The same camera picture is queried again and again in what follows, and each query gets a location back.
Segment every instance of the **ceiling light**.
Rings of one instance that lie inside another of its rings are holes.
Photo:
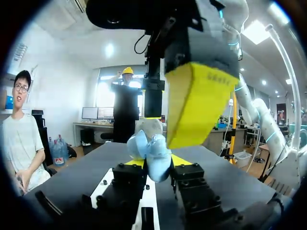
[[[282,25],[286,25],[288,24],[288,22],[290,22],[290,18],[288,17],[288,15],[276,2],[273,2],[269,6],[269,13],[272,14],[272,16]]]
[[[107,57],[107,58],[111,57],[111,56],[113,55],[113,53],[114,53],[114,47],[113,47],[113,45],[112,45],[112,44],[108,44],[108,45],[106,46],[106,57]]]
[[[265,31],[265,27],[258,20],[253,21],[243,32],[243,35],[258,45],[260,42],[270,37],[269,32]]]

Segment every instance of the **black table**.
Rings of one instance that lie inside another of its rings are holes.
[[[205,179],[212,190],[221,197],[222,208],[242,211],[254,202],[268,202],[275,190],[256,178],[231,165],[203,146],[173,150],[173,153],[189,162],[197,162],[205,170]],[[131,158],[126,144],[106,143],[69,167],[59,171],[48,181],[35,188],[24,198],[34,208],[41,220],[51,221],[46,211],[35,198],[41,190],[59,208],[72,208],[81,200],[82,194],[90,196],[109,168],[126,163]],[[156,184],[159,222],[161,229],[183,229],[178,214],[177,202],[170,179]]]

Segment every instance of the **yellow hard hat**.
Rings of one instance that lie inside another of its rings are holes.
[[[131,73],[131,74],[133,74],[133,70],[131,69],[131,67],[127,67],[127,68],[124,69],[123,74],[124,73]]]

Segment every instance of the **window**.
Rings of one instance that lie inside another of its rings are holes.
[[[100,77],[100,81],[97,85],[97,94],[96,94],[96,106],[97,107],[113,107],[115,102],[115,93],[113,93],[105,80],[108,80],[112,78],[113,76],[103,76]],[[134,75],[135,78],[143,78],[143,75]],[[114,84],[122,84],[123,82],[121,80],[113,82]],[[141,83],[138,80],[133,80],[129,84],[130,87],[133,88],[141,88]],[[143,107],[143,96],[138,96],[138,107],[140,110],[139,116],[142,115],[142,107]]]

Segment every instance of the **man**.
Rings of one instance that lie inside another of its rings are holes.
[[[140,89],[129,87],[133,79],[133,70],[127,67],[122,72],[123,85],[112,84],[120,77],[121,72],[108,80],[111,90],[115,92],[114,103],[114,128],[113,141],[127,143],[128,139],[134,134],[135,121],[139,119],[138,95],[142,94]]]
[[[44,147],[33,116],[26,115],[22,106],[31,84],[26,70],[17,74],[13,95],[13,113],[3,121],[3,145],[8,170],[22,193],[45,182],[50,175],[44,170]]]

